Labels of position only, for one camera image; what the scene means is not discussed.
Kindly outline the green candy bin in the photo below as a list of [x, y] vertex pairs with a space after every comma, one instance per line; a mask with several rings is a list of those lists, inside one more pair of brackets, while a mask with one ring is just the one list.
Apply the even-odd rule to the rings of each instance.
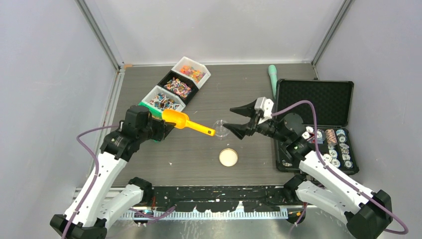
[[144, 129], [143, 129], [143, 131], [146, 132], [146, 134], [148, 136], [148, 132], [147, 132], [147, 129], [146, 129], [147, 128], [147, 124], [148, 124], [148, 122], [149, 122], [150, 119], [156, 118], [156, 117], [152, 114], [152, 112], [149, 110], [148, 107], [146, 107], [144, 105], [140, 105], [140, 106], [142, 107], [143, 116], [145, 116], [145, 118], [146, 118], [145, 123], [144, 123]]

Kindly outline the yellow plastic scoop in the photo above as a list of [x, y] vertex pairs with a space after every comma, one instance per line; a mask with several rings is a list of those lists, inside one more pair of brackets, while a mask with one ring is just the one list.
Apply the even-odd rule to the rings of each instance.
[[183, 112], [179, 112], [179, 111], [171, 110], [171, 109], [165, 109], [162, 112], [162, 119], [166, 122], [175, 123], [176, 124], [175, 128], [177, 129], [191, 128], [200, 133], [203, 133], [209, 136], [215, 136], [214, 129], [191, 121], [189, 116]]

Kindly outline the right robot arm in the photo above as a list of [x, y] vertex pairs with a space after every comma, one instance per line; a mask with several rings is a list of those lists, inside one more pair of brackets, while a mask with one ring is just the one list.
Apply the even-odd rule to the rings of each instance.
[[376, 239], [393, 220], [391, 197], [383, 190], [374, 192], [361, 185], [323, 159], [317, 143], [303, 136], [306, 126], [302, 117], [288, 112], [301, 104], [314, 110], [310, 101], [302, 100], [274, 113], [273, 101], [259, 97], [244, 106], [230, 108], [231, 112], [248, 117], [248, 123], [223, 126], [239, 139], [257, 132], [279, 141], [287, 161], [298, 164], [301, 171], [323, 185], [321, 188], [306, 177], [295, 175], [283, 186], [288, 203], [315, 205], [343, 222], [355, 238]]

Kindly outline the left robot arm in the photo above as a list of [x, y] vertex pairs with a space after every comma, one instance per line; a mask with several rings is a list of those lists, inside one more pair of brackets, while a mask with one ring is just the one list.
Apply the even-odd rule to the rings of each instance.
[[152, 184], [139, 177], [129, 180], [124, 189], [108, 202], [106, 195], [115, 179], [140, 145], [150, 139], [164, 140], [175, 123], [156, 119], [149, 108], [131, 106], [125, 118], [104, 137], [100, 152], [94, 154], [77, 136], [94, 159], [94, 168], [82, 190], [63, 214], [55, 214], [50, 226], [63, 239], [104, 239], [109, 228], [131, 207], [152, 202]]

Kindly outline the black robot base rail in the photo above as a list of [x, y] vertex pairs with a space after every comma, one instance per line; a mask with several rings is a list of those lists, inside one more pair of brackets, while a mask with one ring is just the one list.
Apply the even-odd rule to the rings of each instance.
[[242, 206], [245, 212], [252, 213], [302, 208], [304, 203], [282, 186], [155, 186], [137, 206], [161, 211], [174, 206], [176, 212], [201, 213], [233, 212]]

